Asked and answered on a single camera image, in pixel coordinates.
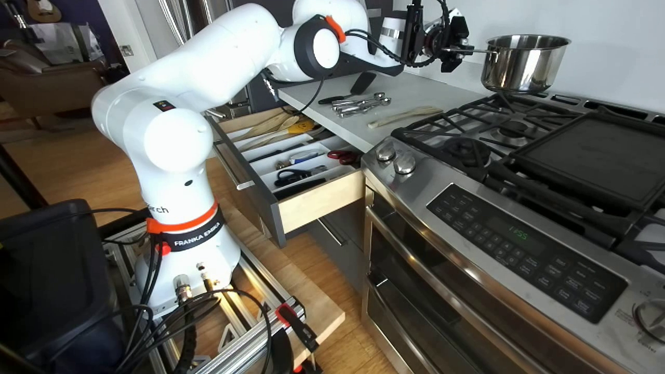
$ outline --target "open drawer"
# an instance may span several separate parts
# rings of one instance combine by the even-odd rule
[[[258,112],[226,122],[217,122],[215,149],[225,167],[225,185],[233,203],[277,246],[288,243],[288,233],[305,226],[364,195],[362,170],[331,158],[328,151],[351,149],[325,129],[302,136],[250,130],[288,116],[282,110]],[[291,170],[309,170],[289,183]]]

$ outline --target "stainless steel pot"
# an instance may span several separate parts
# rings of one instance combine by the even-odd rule
[[[554,85],[569,39],[502,35],[488,42],[483,85],[491,92],[539,94]]]

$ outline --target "stainless steel oven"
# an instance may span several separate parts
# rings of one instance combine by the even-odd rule
[[[398,371],[665,367],[665,281],[660,266],[601,247],[603,242],[595,242],[598,233],[572,231],[534,202],[512,198],[512,185],[495,189],[486,183],[483,172],[525,145],[513,130],[530,121],[521,116],[510,124],[512,148],[503,151],[492,151],[502,137],[486,149],[469,148],[471,136],[453,137],[445,151],[459,149],[473,158],[459,165],[434,158],[396,133],[366,154],[364,251],[371,266],[362,309]],[[443,133],[438,126],[423,140],[433,144]]]

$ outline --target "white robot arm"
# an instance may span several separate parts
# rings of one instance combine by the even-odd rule
[[[162,242],[155,281],[155,261],[138,263],[139,284],[151,286],[139,302],[156,316],[177,306],[177,282],[205,290],[208,278],[225,286],[240,259],[207,178],[212,129],[203,112],[226,103],[264,68],[282,82],[311,82],[327,74],[341,52],[377,68],[400,67],[383,52],[371,55],[362,39],[344,39],[348,30],[369,31],[358,0],[296,0],[293,21],[283,30],[266,9],[240,7],[93,100],[93,122],[132,158],[155,219],[149,231]],[[383,43],[398,52],[398,39]]]

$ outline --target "gas stove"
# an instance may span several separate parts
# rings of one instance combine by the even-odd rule
[[[369,192],[484,290],[625,367],[663,367],[663,116],[491,96],[393,130],[364,167]]]

